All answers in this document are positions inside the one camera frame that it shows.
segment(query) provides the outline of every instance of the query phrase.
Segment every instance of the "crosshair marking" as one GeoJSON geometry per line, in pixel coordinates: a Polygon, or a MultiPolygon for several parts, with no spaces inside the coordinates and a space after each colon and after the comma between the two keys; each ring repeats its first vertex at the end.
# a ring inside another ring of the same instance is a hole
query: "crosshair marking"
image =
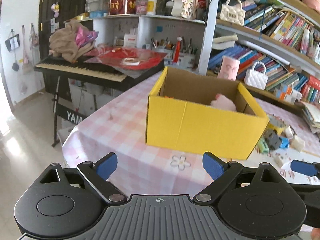
{"type": "Polygon", "coordinates": [[[155,201],[157,201],[158,203],[162,203],[165,200],[163,198],[157,198],[155,201]]]}

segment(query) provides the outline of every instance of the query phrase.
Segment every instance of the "dark wooden door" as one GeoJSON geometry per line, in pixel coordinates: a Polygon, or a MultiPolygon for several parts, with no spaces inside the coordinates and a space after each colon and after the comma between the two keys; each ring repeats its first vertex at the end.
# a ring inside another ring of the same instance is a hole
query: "dark wooden door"
{"type": "MultiPolygon", "coordinates": [[[[64,28],[64,21],[69,20],[81,13],[85,12],[86,0],[40,0],[39,6],[39,42],[40,42],[40,58],[43,59],[49,54],[49,38],[51,36],[50,19],[54,18],[54,12],[51,6],[59,3],[59,28],[64,28]]],[[[54,94],[56,91],[58,77],[51,74],[44,74],[44,84],[46,92],[54,94]]],[[[71,101],[68,79],[60,78],[59,94],[62,98],[71,101]]]]}

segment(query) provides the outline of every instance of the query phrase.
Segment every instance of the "beige cloth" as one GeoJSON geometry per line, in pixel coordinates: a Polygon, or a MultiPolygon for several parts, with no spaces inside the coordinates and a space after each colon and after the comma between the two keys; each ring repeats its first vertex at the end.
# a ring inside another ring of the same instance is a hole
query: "beige cloth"
{"type": "Polygon", "coordinates": [[[95,44],[95,41],[84,45],[82,48],[78,48],[76,45],[76,33],[78,28],[81,27],[84,30],[88,30],[77,20],[71,20],[66,27],[57,30],[49,38],[50,49],[53,50],[53,56],[62,56],[69,62],[74,62],[84,53],[91,50],[95,44]]]}

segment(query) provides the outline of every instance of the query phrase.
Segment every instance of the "pearl bag handle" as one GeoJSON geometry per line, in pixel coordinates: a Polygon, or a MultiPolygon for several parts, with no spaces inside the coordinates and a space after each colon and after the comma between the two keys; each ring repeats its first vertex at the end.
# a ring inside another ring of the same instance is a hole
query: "pearl bag handle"
{"type": "Polygon", "coordinates": [[[265,73],[266,73],[266,65],[265,65],[263,62],[261,62],[261,61],[255,62],[255,63],[252,65],[252,70],[254,70],[254,67],[255,67],[256,65],[258,65],[258,64],[261,64],[261,65],[263,66],[263,74],[265,74],[265,73]]]}
{"type": "Polygon", "coordinates": [[[241,6],[241,9],[242,9],[242,2],[240,1],[240,0],[237,0],[239,3],[240,3],[240,6],[241,6]]]}

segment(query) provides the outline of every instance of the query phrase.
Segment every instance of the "pink checkered tablecloth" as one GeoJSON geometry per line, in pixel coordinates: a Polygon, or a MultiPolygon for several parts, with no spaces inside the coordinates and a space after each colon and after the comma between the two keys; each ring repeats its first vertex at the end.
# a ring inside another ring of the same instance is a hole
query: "pink checkered tablecloth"
{"type": "MultiPolygon", "coordinates": [[[[148,94],[159,73],[146,79],[83,120],[71,132],[62,150],[70,167],[83,161],[96,162],[109,152],[118,157],[118,167],[109,180],[126,195],[130,194],[189,194],[193,197],[212,182],[202,167],[202,155],[145,144],[145,124],[148,94]]],[[[262,155],[254,150],[245,161],[246,167],[271,163],[289,183],[320,184],[315,177],[292,172],[289,166],[279,168],[274,160],[284,159],[320,162],[319,140],[308,130],[304,121],[276,106],[257,100],[266,112],[280,116],[306,140],[308,153],[294,149],[277,150],[262,155]]]]}

